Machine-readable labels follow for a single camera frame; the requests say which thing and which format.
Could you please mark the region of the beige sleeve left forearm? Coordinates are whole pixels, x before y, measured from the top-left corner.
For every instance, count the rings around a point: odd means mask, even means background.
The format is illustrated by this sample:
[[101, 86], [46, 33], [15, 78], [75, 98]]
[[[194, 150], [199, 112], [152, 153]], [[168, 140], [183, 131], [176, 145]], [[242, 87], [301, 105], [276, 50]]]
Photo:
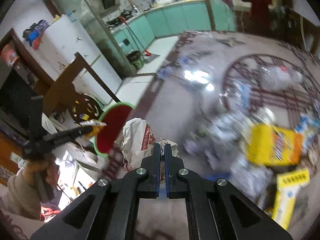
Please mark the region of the beige sleeve left forearm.
[[1, 209], [24, 218], [41, 220], [39, 193], [25, 181], [22, 173], [9, 178], [7, 189], [1, 197]]

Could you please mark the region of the left hand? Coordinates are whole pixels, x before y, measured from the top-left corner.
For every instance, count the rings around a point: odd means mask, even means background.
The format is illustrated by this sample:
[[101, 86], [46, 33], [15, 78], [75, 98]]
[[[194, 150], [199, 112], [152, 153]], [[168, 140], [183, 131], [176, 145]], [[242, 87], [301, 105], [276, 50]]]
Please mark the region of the left hand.
[[45, 160], [28, 161], [26, 167], [22, 170], [22, 177], [29, 186], [35, 186], [35, 173], [44, 172], [45, 180], [51, 187], [56, 187], [59, 178], [59, 166], [55, 159], [47, 162]]

